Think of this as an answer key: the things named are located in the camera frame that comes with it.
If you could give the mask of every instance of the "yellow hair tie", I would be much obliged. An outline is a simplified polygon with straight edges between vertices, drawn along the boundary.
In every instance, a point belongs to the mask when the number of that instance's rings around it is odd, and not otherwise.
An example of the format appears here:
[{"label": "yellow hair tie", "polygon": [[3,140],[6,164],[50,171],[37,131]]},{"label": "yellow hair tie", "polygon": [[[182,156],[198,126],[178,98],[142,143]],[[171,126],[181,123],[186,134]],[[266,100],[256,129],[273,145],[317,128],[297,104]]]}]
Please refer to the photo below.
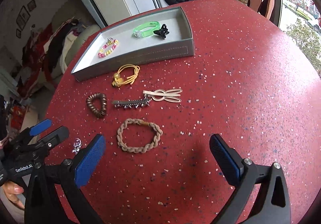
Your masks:
[{"label": "yellow hair tie", "polygon": [[[124,81],[124,79],[120,77],[120,73],[124,69],[130,68],[130,67],[134,68],[134,74],[132,76],[127,77],[127,80]],[[114,73],[114,81],[112,83],[113,86],[114,87],[121,87],[122,85],[126,85],[128,83],[130,83],[132,85],[138,76],[139,70],[140,70],[140,67],[136,66],[136,65],[123,65],[123,66],[121,66],[118,69],[117,73]]]}]

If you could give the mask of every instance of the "green bracelet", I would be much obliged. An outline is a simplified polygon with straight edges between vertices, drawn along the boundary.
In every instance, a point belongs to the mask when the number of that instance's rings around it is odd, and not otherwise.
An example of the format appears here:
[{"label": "green bracelet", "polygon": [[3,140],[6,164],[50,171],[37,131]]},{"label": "green bracelet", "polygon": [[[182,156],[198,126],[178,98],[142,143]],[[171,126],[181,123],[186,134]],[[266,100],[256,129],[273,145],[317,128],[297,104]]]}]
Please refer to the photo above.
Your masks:
[{"label": "green bracelet", "polygon": [[[153,28],[151,28],[149,30],[142,31],[144,28],[147,28],[147,27],[153,27]],[[152,21],[152,22],[147,22],[145,24],[142,24],[142,25],[134,28],[133,33],[134,33],[134,36],[142,38],[142,37],[147,37],[147,36],[153,35],[154,31],[159,30],[160,28],[161,28],[161,25],[159,22]]]}]

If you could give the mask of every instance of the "slipper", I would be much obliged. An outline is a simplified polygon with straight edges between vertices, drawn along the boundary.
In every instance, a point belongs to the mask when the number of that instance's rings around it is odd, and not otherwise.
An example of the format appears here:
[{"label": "slipper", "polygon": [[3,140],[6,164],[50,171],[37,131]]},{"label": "slipper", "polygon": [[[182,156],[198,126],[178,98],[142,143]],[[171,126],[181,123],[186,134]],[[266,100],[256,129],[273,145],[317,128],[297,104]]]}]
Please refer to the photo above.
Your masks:
[{"label": "slipper", "polygon": [[258,12],[262,0],[248,0],[248,7]]},{"label": "slipper", "polygon": [[274,2],[275,0],[263,0],[259,9],[259,13],[262,16],[265,16],[267,19],[270,19],[274,9]]}]

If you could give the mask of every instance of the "window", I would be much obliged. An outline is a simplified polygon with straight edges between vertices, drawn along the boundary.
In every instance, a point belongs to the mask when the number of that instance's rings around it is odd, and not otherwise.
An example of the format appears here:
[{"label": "window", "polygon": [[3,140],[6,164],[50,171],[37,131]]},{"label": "window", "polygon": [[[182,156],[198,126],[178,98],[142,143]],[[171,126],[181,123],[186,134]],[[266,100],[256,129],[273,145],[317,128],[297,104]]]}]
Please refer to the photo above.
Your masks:
[{"label": "window", "polygon": [[283,0],[280,29],[297,44],[321,77],[321,18],[312,0]]}]

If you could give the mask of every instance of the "speckled tabletop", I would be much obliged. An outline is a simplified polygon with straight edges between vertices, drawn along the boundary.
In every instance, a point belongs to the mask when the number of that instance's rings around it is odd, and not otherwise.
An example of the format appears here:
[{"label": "speckled tabletop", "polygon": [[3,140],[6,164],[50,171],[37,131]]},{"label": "speckled tabletop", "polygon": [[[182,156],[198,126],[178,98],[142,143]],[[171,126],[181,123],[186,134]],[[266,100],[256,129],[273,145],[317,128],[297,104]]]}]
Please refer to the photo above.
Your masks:
[{"label": "speckled tabletop", "polygon": [[[87,145],[101,133],[106,153],[82,191],[105,223],[210,223],[233,192],[209,150],[209,137],[220,133],[243,158],[282,165],[297,223],[321,187],[321,80],[289,37],[235,0],[180,5],[192,27],[195,56],[142,65],[132,86],[113,88],[113,73],[76,82],[70,72],[95,35],[88,39],[48,108],[51,130],[64,125],[70,137],[47,162],[73,158],[77,137]],[[159,88],[182,88],[182,103],[152,101],[150,107],[126,111],[111,105]],[[104,119],[86,106],[86,97],[95,92],[107,95]],[[145,154],[123,152],[116,131],[126,118],[160,125],[159,147]],[[141,146],[153,132],[131,126],[123,136],[129,146]]]}]

